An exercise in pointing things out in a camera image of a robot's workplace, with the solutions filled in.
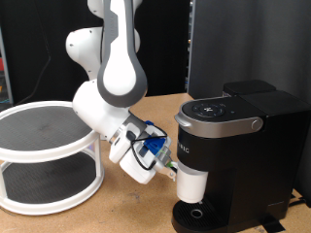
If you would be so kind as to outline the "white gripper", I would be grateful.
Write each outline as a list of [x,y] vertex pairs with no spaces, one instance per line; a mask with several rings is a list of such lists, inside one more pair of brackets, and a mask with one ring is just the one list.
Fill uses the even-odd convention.
[[175,181],[178,164],[170,156],[170,144],[167,134],[154,125],[141,130],[127,124],[112,143],[109,158],[138,183],[147,184],[156,172]]

